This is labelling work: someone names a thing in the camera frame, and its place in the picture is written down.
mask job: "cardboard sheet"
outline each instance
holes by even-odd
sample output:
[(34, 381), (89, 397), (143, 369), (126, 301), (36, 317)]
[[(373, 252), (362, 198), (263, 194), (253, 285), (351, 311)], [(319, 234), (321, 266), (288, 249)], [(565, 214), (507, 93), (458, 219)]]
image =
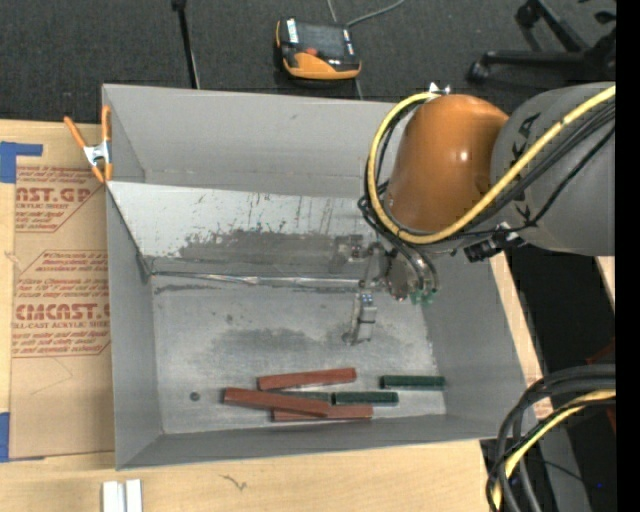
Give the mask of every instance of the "cardboard sheet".
[[(99, 142), (98, 126), (79, 129)], [(112, 450), (105, 189), (62, 122), (2, 121), (0, 141), (43, 149), (17, 157), (2, 206), (15, 226), (1, 255), (13, 267), (9, 457)]]

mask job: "cable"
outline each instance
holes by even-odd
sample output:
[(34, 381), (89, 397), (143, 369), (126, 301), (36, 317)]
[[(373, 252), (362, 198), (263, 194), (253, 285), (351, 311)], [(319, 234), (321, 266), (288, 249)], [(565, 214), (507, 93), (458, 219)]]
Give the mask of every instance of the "cable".
[(587, 165), (587, 163), (589, 163), (589, 161), (598, 153), (598, 151), (600, 151), (609, 142), (609, 140), (611, 139), (614, 133), (615, 133), (615, 125), (611, 128), (611, 130), (609, 130), (604, 135), (604, 137), (602, 137), (602, 139), (600, 139), (596, 143), (596, 145), (593, 148), (591, 148), (591, 150), (589, 150), (589, 152), (580, 160), (580, 162), (578, 162), (573, 167), (573, 169), (571, 169), (569, 174), (567, 174), (567, 176), (560, 182), (560, 184), (556, 187), (556, 189), (551, 193), (551, 195), (547, 199), (547, 202), (540, 208), (540, 210), (535, 215), (535, 217), (526, 221), (522, 226), (519, 226), (517, 228), (509, 228), (509, 229), (499, 228), (499, 229), (491, 229), (491, 230), (485, 230), (485, 231), (469, 231), (467, 233), (461, 233), (459, 235), (452, 235), (451, 237), (448, 237), (448, 239), (458, 240), (462, 238), (478, 237), (478, 236), (485, 236), (485, 235), (517, 233), (528, 227), (536, 226), (537, 223), (540, 221), (540, 219), (542, 219), (542, 217), (544, 217), (547, 214), (547, 212), (549, 211), (553, 203), (558, 199), (561, 192), (567, 187), (567, 185), (571, 182), (571, 180), (575, 178), (578, 175), (578, 173), (582, 171), (584, 166)]
[[(549, 425), (550, 422), (553, 421), (554, 417), (561, 413), (561, 409), (554, 411), (554, 413), (542, 420), (536, 428), (529, 432), (525, 436), (526, 439), (521, 439), (520, 434), (522, 421), (526, 410), (536, 402), (545, 398), (554, 397), (557, 399), (558, 397), (563, 397), (568, 394), (575, 395), (576, 393), (579, 393), (582, 394), (582, 396), (574, 398), (571, 402), (565, 404), (562, 407), (562, 410), (567, 408), (577, 408), (577, 401), (584, 399), (585, 396), (590, 399), (599, 398), (599, 395), (593, 394), (594, 390), (595, 393), (601, 393), (603, 390), (609, 390), (607, 392), (611, 392), (611, 390), (613, 390), (613, 393), (615, 394), (615, 365), (598, 364), (560, 370), (539, 379), (531, 385), (525, 393), (523, 393), (516, 406), (509, 412), (503, 421), (497, 436), (496, 460), (498, 462), (492, 468), (490, 477), (487, 481), (487, 497), (492, 510), (498, 510), (500, 503), (500, 500), (495, 501), (493, 499), (494, 495), (497, 497), (499, 494), (500, 498), (502, 498), (502, 493), (504, 493), (505, 502), (511, 510), (516, 512), (520, 510), (509, 487), (508, 480), (510, 473), (515, 468), (516, 464), (518, 464), (520, 468), (524, 467), (524, 460), (522, 460), (522, 458), (526, 451), (534, 444), (535, 441), (537, 441), (537, 439), (542, 437), (547, 430), (553, 427), (553, 425)], [(513, 438), (516, 441), (517, 446), (514, 445), (515, 448), (512, 447), (507, 453), (506, 445), (509, 437), (509, 431), (511, 429), (513, 429)], [(526, 440), (530, 439), (533, 439), (533, 442), (530, 443), (525, 450), (517, 452), (518, 447), (525, 446)], [(505, 465), (507, 464), (507, 459), (511, 456), (513, 456), (513, 458), (509, 459), (510, 467), (506, 468)], [(498, 483), (495, 481), (496, 474), (499, 474), (501, 477), (501, 480)], [(521, 471), (520, 476), (527, 498), (532, 505), (532, 510), (540, 510), (540, 507), (537, 504), (537, 498), (533, 492), (533, 487), (530, 485), (531, 482), (529, 481), (526, 469), (524, 472)]]
[(465, 215), (463, 215), (456, 222), (448, 226), (447, 228), (432, 234), (416, 235), (403, 230), (395, 221), (393, 221), (384, 211), (379, 196), (375, 191), (375, 157), (380, 140), (385, 135), (387, 128), (389, 127), (392, 119), (395, 115), (407, 105), (414, 103), (421, 103), (425, 101), (431, 101), (437, 97), (438, 94), (434, 93), (419, 93), (404, 101), (398, 103), (387, 114), (382, 124), (379, 126), (378, 131), (373, 139), (371, 149), (369, 152), (369, 160), (367, 165), (366, 180), (369, 185), (370, 201), (373, 211), (385, 228), (391, 231), (393, 234), (401, 238), (405, 242), (413, 243), (416, 245), (430, 244), (438, 242), (447, 238), (448, 236), (456, 233), (460, 229), (464, 228), (471, 220), (478, 216), (497, 196), (511, 183), (516, 176), (524, 169), (524, 167), (562, 130), (568, 125), (573, 123), (576, 119), (580, 119), (585, 113), (593, 109), (595, 106), (607, 101), (615, 96), (616, 86), (611, 86), (600, 93), (589, 98), (584, 103), (573, 109), (567, 115), (565, 115), (560, 121), (554, 124), (549, 130), (547, 130), (521, 157), (518, 161), (509, 169), (509, 171), (482, 197), (482, 199), (476, 203)]
[[(503, 491), (509, 488), (508, 479), (512, 475), (516, 465), (524, 457), (527, 451), (538, 442), (549, 430), (572, 416), (573, 414), (583, 410), (585, 407), (594, 405), (610, 405), (610, 399), (615, 397), (615, 389), (599, 390), (583, 395), (579, 399), (572, 400), (566, 406), (554, 411), (545, 421), (533, 429), (531, 433), (523, 437), (520, 442), (516, 443), (507, 453), (505, 453), (499, 462), (496, 463), (496, 471), (499, 479), (491, 488), (490, 496), (493, 506), (499, 510), (503, 497)], [(519, 507), (515, 502), (515, 497), (511, 494), (512, 500), (507, 500), (509, 507), (515, 512), (519, 511)]]
[[(524, 412), (537, 401), (552, 395), (557, 397), (567, 393), (583, 393), (593, 389), (613, 387), (615, 387), (615, 366), (609, 364), (569, 368), (538, 380), (522, 395), (516, 407), (511, 410), (501, 425), (497, 437), (496, 457), (499, 459), (505, 453), (508, 433), (512, 427), (514, 438), (519, 439)], [(522, 474), (521, 477), (526, 480), (528, 474)], [(508, 487), (505, 489), (505, 497), (509, 501), (512, 499), (512, 493)], [(532, 493), (531, 501), (533, 502), (535, 499), (535, 495)]]
[(365, 14), (364, 16), (360, 16), (359, 18), (356, 18), (354, 20), (348, 21), (347, 22), (347, 27), (351, 28), (354, 25), (357, 25), (358, 23), (362, 23), (363, 21), (369, 20), (371, 18), (374, 18), (376, 16), (380, 16), (381, 14), (386, 14), (389, 11), (392, 11), (393, 9), (395, 9), (396, 7), (400, 7), (405, 0), (398, 0), (396, 3), (391, 4), (387, 7), (384, 7), (383, 9), (380, 9), (378, 11), (369, 13), (369, 14)]
[[(388, 7), (385, 7), (384, 9), (380, 9), (379, 11), (376, 12), (372, 12), (369, 14), (365, 14), (364, 16), (360, 16), (359, 18), (356, 18), (354, 20), (351, 20), (349, 22), (347, 22), (345, 24), (345, 26), (347, 28), (351, 28), (352, 26), (361, 23), (365, 20), (368, 20), (370, 18), (373, 18), (374, 16), (379, 16), (381, 14), (385, 14), (393, 9), (395, 9), (396, 7), (399, 7), (400, 4), (403, 4), (405, 0), (399, 0), (398, 2), (396, 2), (393, 5), (389, 5)], [(333, 18), (334, 23), (338, 23), (338, 16), (336, 14), (335, 9), (333, 8), (333, 3), (331, 2), (331, 0), (327, 0), (327, 6), (329, 7), (329, 11), (331, 12), (331, 18)], [(362, 101), (364, 100), (364, 94), (362, 93), (362, 87), (360, 86), (360, 81), (357, 78), (354, 78), (354, 83), (356, 86), (356, 92), (358, 93), (358, 98)]]
[(496, 202), (490, 208), (487, 208), (487, 210), (473, 219), (469, 223), (469, 226), (472, 227), (474, 225), (478, 225), (484, 222), (487, 218), (495, 215), (498, 211), (508, 205), (514, 198), (521, 195), (527, 187), (529, 187), (552, 165), (557, 163), (563, 156), (565, 156), (567, 152), (571, 150), (576, 144), (586, 139), (589, 135), (593, 134), (595, 131), (597, 131), (612, 119), (615, 119), (615, 104), (607, 105), (607, 107), (603, 111), (598, 112), (585, 124), (578, 127), (578, 129), (575, 130), (571, 135), (569, 135), (567, 139), (560, 142), (557, 146), (554, 145), (552, 152), (550, 152), (544, 159), (542, 159), (542, 161), (540, 161), (533, 169), (531, 169), (526, 176), (519, 180), (515, 187), (497, 198)]
[[(404, 2), (405, 0), (398, 0), (396, 3), (388, 5), (387, 7), (384, 7), (378, 11), (371, 12), (369, 14), (365, 14), (364, 16), (360, 16), (359, 18), (348, 21), (347, 23), (345, 23), (345, 26), (348, 28), (351, 28), (354, 25), (357, 25), (358, 23), (362, 23), (363, 21), (366, 21), (368, 19), (374, 18), (376, 16), (380, 16), (381, 14), (386, 14), (389, 11), (392, 11), (393, 9), (395, 9), (396, 7), (400, 7), (400, 5), (402, 5)], [(329, 6), (329, 10), (331, 11), (331, 17), (333, 18), (333, 21), (338, 23), (338, 16), (336, 15), (336, 11), (333, 8), (333, 4), (331, 3), (331, 0), (327, 0), (327, 5)]]
[(336, 16), (336, 11), (333, 9), (331, 0), (327, 0), (327, 5), (329, 6), (329, 10), (331, 11), (331, 17), (333, 18), (334, 23), (338, 23), (338, 16)]

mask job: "orange device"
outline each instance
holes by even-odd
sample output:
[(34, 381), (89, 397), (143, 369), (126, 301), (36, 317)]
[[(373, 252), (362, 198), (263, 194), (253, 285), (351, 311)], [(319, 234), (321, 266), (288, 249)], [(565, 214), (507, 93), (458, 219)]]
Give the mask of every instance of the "orange device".
[(281, 18), (276, 25), (275, 61), (290, 78), (330, 83), (355, 78), (361, 69), (346, 26)]

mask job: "bin floor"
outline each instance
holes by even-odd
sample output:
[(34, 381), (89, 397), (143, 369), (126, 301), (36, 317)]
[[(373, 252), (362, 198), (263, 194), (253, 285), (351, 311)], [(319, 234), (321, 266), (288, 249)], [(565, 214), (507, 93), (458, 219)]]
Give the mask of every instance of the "bin floor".
[[(342, 335), (351, 325), (354, 291), (152, 279), (168, 434), (273, 427), (268, 411), (222, 403), (226, 387), (255, 389), (262, 375), (354, 367), (353, 383), (305, 390), (365, 391), (379, 389), (385, 374), (439, 374), (421, 308), (382, 291), (374, 294), (373, 339), (349, 346)], [(376, 407), (374, 421), (446, 413), (441, 391), (399, 391), (399, 397), (397, 406)]]

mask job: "red stick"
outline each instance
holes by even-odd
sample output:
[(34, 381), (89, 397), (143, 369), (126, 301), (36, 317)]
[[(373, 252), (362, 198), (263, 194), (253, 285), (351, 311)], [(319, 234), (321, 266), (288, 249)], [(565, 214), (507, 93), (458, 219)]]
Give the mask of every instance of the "red stick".
[(341, 384), (356, 380), (355, 368), (336, 368), (311, 372), (283, 373), (258, 378), (258, 389), (284, 389), (300, 386), (322, 386)]
[(278, 409), (311, 416), (326, 416), (331, 407), (323, 400), (311, 400), (241, 388), (227, 388), (224, 393), (224, 403), (258, 409)]
[(373, 417), (371, 405), (334, 405), (326, 416), (317, 417), (288, 411), (273, 411), (273, 421), (368, 420)]

